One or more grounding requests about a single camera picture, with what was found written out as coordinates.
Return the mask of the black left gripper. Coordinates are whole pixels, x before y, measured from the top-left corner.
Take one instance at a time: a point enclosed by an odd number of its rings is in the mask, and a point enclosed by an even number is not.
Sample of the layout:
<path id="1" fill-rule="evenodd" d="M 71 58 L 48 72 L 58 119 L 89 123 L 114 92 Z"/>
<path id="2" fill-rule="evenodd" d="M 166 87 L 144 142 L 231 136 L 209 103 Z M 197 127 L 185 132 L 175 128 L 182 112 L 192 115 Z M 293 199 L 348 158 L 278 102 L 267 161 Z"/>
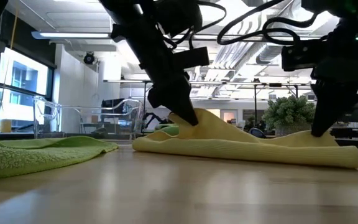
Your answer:
<path id="1" fill-rule="evenodd" d="M 191 85 L 184 70 L 176 67 L 173 52 L 165 44 L 158 22 L 153 18 L 115 18 L 114 22 L 111 38 L 127 42 L 139 67 L 152 82 L 147 97 L 152 108 L 162 106 L 164 93 L 168 93 L 167 108 L 196 126 L 198 118 L 190 100 Z"/>

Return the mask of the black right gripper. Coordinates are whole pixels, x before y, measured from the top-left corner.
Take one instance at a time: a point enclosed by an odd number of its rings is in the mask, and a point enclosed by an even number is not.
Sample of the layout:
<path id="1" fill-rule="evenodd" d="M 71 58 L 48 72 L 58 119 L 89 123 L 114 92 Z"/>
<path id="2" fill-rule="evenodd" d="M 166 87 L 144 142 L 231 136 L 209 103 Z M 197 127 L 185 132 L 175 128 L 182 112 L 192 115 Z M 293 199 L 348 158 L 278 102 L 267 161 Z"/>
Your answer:
<path id="1" fill-rule="evenodd" d="M 321 137 L 358 103 L 358 20 L 340 19 L 324 42 L 311 88 L 317 97 L 311 134 Z"/>

